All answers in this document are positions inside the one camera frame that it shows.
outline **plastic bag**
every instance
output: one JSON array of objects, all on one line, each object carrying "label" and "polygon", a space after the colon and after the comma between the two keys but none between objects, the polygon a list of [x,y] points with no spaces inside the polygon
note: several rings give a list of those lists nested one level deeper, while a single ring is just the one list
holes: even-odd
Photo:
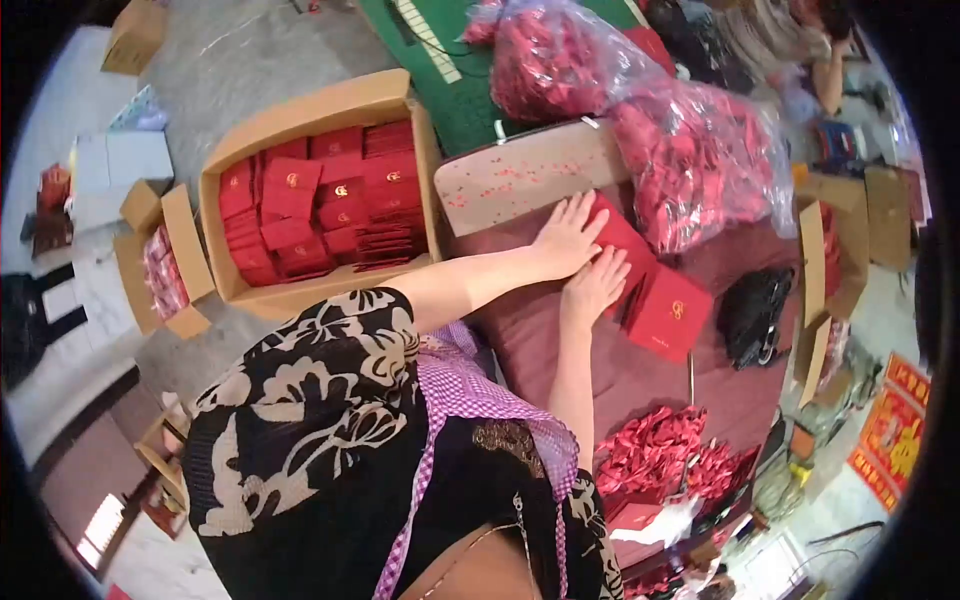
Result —
[{"label": "plastic bag", "polygon": [[684,252],[728,224],[771,212],[780,237],[796,235],[779,125],[746,98],[648,77],[609,116],[634,173],[640,232],[658,254]]},{"label": "plastic bag", "polygon": [[460,39],[467,44],[493,44],[506,0],[480,0],[467,8],[469,23]]},{"label": "plastic bag", "polygon": [[553,122],[601,114],[662,67],[572,0],[513,0],[496,28],[490,88],[511,118]]}]

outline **concrete floor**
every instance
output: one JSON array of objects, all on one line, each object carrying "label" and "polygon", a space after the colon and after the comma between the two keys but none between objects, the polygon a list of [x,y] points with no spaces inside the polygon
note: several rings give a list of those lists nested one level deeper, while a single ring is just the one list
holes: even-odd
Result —
[{"label": "concrete floor", "polygon": [[[319,14],[298,14],[288,0],[172,0],[169,13],[166,41],[140,83],[153,85],[168,112],[170,158],[195,207],[201,167],[231,127],[288,98],[397,67],[347,0],[325,0]],[[157,396],[198,396],[277,325],[216,295],[200,308],[213,322],[207,332],[183,341],[161,330],[136,355]]]}]

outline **box flap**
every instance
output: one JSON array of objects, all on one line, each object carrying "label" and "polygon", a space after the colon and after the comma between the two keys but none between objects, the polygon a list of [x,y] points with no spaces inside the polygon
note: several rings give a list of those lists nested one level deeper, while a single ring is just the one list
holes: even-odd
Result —
[{"label": "box flap", "polygon": [[833,209],[840,243],[840,286],[825,301],[833,317],[848,320],[867,286],[870,270],[870,225],[863,181],[811,173],[798,195],[816,198]]},{"label": "box flap", "polygon": [[133,312],[133,318],[144,335],[149,335],[160,327],[160,317],[153,308],[154,297],[147,287],[147,270],[143,266],[143,244],[146,236],[131,233],[113,238],[113,250],[116,252],[117,268],[123,289],[127,292],[127,302]]},{"label": "box flap", "polygon": [[893,169],[867,167],[870,259],[903,273],[910,268],[910,188]]},{"label": "box flap", "polygon": [[[204,173],[219,174],[231,164],[261,150],[304,135],[332,132],[365,122],[387,122],[382,112],[397,108],[396,119],[408,116],[410,73],[380,71],[319,89],[263,110],[231,129],[206,160]],[[316,123],[325,120],[318,129]]]},{"label": "box flap", "polygon": [[185,306],[176,315],[167,319],[167,328],[187,340],[210,328],[210,321],[197,310],[196,306]]},{"label": "box flap", "polygon": [[820,381],[820,371],[824,367],[827,356],[827,342],[830,337],[830,324],[833,319],[823,315],[810,327],[800,333],[797,340],[796,358],[793,365],[793,378],[803,385],[800,394],[800,405],[803,408],[813,399],[817,392],[817,383]]},{"label": "box flap", "polygon": [[120,206],[120,215],[134,231],[152,232],[162,213],[159,196],[144,180],[133,184]]},{"label": "box flap", "polygon": [[826,299],[827,262],[824,257],[824,221],[820,203],[806,202],[800,211],[800,243],[804,253],[804,327],[823,312]]},{"label": "box flap", "polygon": [[206,268],[204,248],[193,221],[193,209],[186,185],[181,184],[166,194],[161,201],[163,221],[167,224],[170,244],[174,249],[180,277],[186,286],[187,296],[194,302],[214,290],[213,277]]}]

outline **stack of red envelopes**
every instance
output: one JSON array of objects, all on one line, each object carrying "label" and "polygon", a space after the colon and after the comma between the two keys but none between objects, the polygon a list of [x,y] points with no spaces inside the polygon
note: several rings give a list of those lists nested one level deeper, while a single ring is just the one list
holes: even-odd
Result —
[{"label": "stack of red envelopes", "polygon": [[410,121],[296,139],[220,178],[230,255],[254,287],[370,271],[425,252]]},{"label": "stack of red envelopes", "polygon": [[632,266],[623,296],[607,314],[624,305],[623,328],[630,340],[678,363],[686,360],[713,306],[713,298],[686,277],[657,262],[650,247],[600,192],[590,220],[606,208],[610,220],[596,243],[627,251]]}]

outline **black bag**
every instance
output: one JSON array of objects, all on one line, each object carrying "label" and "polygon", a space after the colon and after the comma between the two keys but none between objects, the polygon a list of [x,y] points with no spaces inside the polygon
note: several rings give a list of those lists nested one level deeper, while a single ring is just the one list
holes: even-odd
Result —
[{"label": "black bag", "polygon": [[738,371],[753,365],[769,367],[780,357],[777,326],[793,276],[793,269],[751,271],[724,294],[717,329]]}]

